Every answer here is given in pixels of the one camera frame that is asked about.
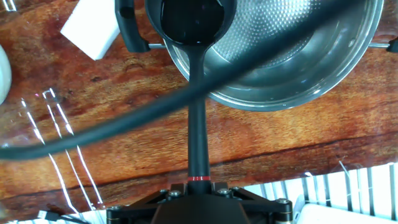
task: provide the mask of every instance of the wood grain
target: wood grain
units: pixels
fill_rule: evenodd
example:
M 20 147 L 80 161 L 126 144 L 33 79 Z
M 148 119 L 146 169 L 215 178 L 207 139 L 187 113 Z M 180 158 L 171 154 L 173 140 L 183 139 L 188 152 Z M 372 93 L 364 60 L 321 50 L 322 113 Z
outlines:
M 58 138 L 47 101 L 53 88 L 76 132 L 131 111 L 187 84 L 164 50 L 129 53 L 118 37 L 105 58 L 92 61 L 59 31 L 77 1 L 19 1 L 16 13 L 0 8 L 0 44 L 12 66 L 12 88 L 0 106 L 0 144 L 39 142 L 29 111 L 45 140 Z M 160 37 L 137 1 L 142 36 Z M 395 1 L 386 1 L 375 41 L 396 37 Z M 397 55 L 369 49 L 350 75 L 306 105 L 273 113 L 228 108 L 207 100 L 212 179 L 232 185 L 292 179 L 304 172 L 326 174 L 398 160 Z M 28 109 L 21 104 L 21 98 Z M 54 101 L 55 120 L 67 134 Z M 84 147 L 83 156 L 98 185 L 95 192 L 76 151 L 70 151 L 88 196 L 98 208 L 133 203 L 184 182 L 187 168 L 187 111 L 128 134 Z M 88 210 L 68 157 L 54 156 L 72 204 Z M 31 219 L 40 209 L 71 213 L 49 158 L 0 163 L 4 220 Z

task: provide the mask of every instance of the screw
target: screw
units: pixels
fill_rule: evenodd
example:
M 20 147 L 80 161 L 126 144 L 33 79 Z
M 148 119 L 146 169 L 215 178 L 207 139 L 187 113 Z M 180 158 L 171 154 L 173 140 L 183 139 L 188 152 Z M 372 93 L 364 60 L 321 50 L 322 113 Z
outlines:
M 278 202 L 278 203 L 288 203 L 289 200 L 287 200 L 286 198 L 280 198 L 280 199 L 277 199 L 276 202 Z
M 115 205 L 115 206 L 109 207 L 108 209 L 109 209 L 109 210 L 114 210 L 114 211 L 116 211 L 116 210 L 122 209 L 122 206 L 120 206 L 120 205 Z
M 179 190 L 172 190 L 169 192 L 169 195 L 172 197 L 177 197 L 181 195 L 181 192 Z
M 217 190 L 217 193 L 222 194 L 222 195 L 226 195 L 230 193 L 230 190 L 228 189 L 219 189 Z

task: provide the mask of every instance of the black plastic part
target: black plastic part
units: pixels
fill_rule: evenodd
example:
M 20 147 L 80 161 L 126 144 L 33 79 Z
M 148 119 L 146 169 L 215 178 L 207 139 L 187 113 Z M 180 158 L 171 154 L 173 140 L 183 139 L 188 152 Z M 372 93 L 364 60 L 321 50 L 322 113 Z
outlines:
M 60 220 L 64 220 L 70 223 L 76 223 L 76 224 L 89 224 L 88 222 L 81 221 L 78 218 L 69 218 L 69 217 L 60 217 Z
M 170 191 L 178 190 L 181 194 L 185 195 L 185 184 L 172 184 Z
M 213 193 L 216 193 L 219 189 L 228 189 L 226 182 L 218 182 L 213 184 Z
M 248 190 L 244 190 L 243 188 L 239 188 L 238 190 L 233 190 L 233 192 L 235 197 L 239 197 L 243 200 L 259 200 L 259 201 L 265 200 L 267 202 L 270 202 L 270 200 L 260 197 Z
M 292 210 L 292 202 L 283 205 L 275 201 L 243 200 L 241 205 L 247 212 L 290 212 Z
M 142 217 L 153 217 L 159 206 L 159 203 L 143 204 L 143 205 L 131 205 L 123 207 L 120 210 L 106 210 L 106 218 L 109 220 L 117 220 L 123 218 L 142 218 Z
M 398 53 L 398 39 L 389 42 L 390 46 L 387 48 L 388 52 Z
M 121 219 L 121 218 L 114 218 L 114 219 L 107 218 L 106 219 L 106 224 L 123 224 L 125 222 L 126 222 L 126 220 Z
M 60 217 L 61 216 L 55 212 L 45 212 L 45 217 L 43 217 L 43 219 L 56 222 Z
M 211 194 L 211 181 L 189 181 L 187 184 L 187 193 L 188 195 Z
M 274 218 L 280 222 L 290 222 L 293 220 L 293 212 L 275 212 Z
M 157 203 L 161 200 L 163 200 L 168 192 L 155 192 L 149 196 L 144 197 L 143 199 L 137 201 L 136 203 L 134 203 L 134 206 L 137 205 L 145 205 L 145 204 L 150 204 L 150 203 Z
M 134 0 L 116 0 L 115 12 L 128 51 L 137 53 L 150 51 L 148 41 L 143 39 L 138 31 Z
M 249 224 L 239 201 L 215 195 L 189 195 L 159 206 L 152 224 Z

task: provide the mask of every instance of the ladle handle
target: ladle handle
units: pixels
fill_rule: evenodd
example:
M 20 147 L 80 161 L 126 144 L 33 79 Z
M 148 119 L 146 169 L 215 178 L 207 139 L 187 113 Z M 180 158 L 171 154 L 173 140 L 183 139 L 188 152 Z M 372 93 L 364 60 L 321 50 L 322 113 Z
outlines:
M 187 52 L 190 60 L 190 84 L 204 79 L 204 53 Z M 210 178 L 207 143 L 205 99 L 193 101 L 188 107 L 188 176 Z
M 370 43 L 369 47 L 386 49 L 390 53 L 398 53 L 398 38 L 391 40 L 388 44 Z
M 150 51 L 148 41 L 139 35 L 134 0 L 116 0 L 115 12 L 128 51 L 136 53 Z

